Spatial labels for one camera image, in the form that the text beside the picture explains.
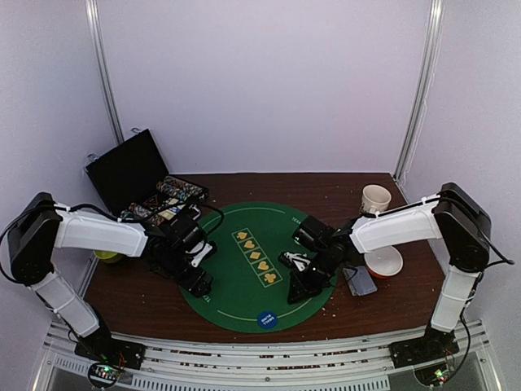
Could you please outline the blue small blind button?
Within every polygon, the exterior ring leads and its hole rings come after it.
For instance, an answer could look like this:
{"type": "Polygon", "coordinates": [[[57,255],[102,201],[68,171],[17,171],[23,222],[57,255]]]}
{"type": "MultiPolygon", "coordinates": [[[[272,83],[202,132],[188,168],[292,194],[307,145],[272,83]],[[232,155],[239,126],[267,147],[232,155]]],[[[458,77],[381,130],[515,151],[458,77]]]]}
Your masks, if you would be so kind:
{"type": "Polygon", "coordinates": [[[272,329],[278,325],[278,316],[272,311],[263,311],[257,315],[257,324],[262,329],[272,329]]]}

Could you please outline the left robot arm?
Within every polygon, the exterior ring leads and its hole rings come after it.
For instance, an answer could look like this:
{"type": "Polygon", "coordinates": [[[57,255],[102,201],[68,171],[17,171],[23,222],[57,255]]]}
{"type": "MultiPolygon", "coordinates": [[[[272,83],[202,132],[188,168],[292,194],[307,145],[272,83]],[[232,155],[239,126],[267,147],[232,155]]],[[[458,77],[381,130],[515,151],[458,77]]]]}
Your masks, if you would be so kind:
{"type": "Polygon", "coordinates": [[[158,224],[155,214],[109,215],[93,204],[68,206],[40,192],[1,233],[7,246],[12,283],[33,291],[81,339],[100,362],[112,360],[116,342],[102,317],[59,272],[55,253],[105,251],[145,257],[195,297],[209,293],[212,278],[202,267],[217,246],[189,209],[158,224]]]}

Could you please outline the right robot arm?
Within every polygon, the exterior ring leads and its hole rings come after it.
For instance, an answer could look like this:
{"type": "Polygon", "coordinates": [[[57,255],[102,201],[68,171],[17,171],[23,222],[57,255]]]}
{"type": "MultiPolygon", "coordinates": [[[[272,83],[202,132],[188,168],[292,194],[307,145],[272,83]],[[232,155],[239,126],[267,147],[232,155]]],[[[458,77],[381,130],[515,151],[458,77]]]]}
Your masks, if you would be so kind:
{"type": "Polygon", "coordinates": [[[334,228],[308,215],[292,234],[310,254],[286,251],[279,260],[290,271],[287,301],[295,304],[329,286],[344,262],[381,248],[441,242],[449,255],[444,282],[431,312],[432,328],[417,351],[432,360],[449,345],[450,333],[490,260],[492,219],[459,185],[447,182],[434,195],[387,212],[362,213],[334,228]]]}

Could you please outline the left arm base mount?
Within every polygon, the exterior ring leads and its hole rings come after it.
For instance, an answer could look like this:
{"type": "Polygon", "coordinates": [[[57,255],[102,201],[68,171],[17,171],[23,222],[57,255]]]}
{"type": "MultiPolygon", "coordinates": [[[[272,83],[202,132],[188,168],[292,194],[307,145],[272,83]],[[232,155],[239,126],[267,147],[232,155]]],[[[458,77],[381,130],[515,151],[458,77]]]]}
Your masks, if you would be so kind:
{"type": "Polygon", "coordinates": [[[146,346],[113,337],[79,337],[74,353],[119,369],[139,370],[146,346]]]}

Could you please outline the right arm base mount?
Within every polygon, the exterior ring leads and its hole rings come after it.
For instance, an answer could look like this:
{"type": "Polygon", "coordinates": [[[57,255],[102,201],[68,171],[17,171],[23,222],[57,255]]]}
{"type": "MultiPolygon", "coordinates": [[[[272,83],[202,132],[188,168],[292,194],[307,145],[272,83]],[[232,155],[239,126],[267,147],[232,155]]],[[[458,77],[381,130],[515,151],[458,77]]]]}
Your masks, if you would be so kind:
{"type": "Polygon", "coordinates": [[[440,332],[429,327],[422,336],[392,342],[388,348],[395,368],[415,366],[445,358],[447,352],[459,352],[454,332],[440,332]]]}

